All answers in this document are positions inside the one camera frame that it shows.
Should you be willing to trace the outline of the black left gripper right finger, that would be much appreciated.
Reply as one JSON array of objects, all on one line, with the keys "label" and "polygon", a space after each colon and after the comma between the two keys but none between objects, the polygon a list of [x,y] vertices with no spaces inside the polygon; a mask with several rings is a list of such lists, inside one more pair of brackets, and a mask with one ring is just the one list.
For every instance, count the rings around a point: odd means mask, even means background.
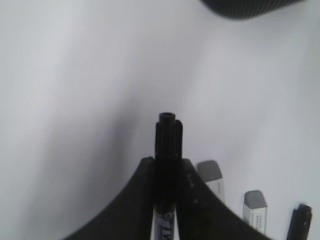
[{"label": "black left gripper right finger", "polygon": [[176,211],[181,240],[269,239],[214,195],[189,159],[177,163]]}]

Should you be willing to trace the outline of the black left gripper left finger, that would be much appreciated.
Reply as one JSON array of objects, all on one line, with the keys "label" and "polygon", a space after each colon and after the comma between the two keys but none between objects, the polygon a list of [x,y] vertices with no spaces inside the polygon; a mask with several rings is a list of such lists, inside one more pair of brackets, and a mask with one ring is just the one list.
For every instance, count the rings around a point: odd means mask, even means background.
[{"label": "black left gripper left finger", "polygon": [[141,159],[117,197],[67,240],[149,240],[154,211],[155,160]]}]

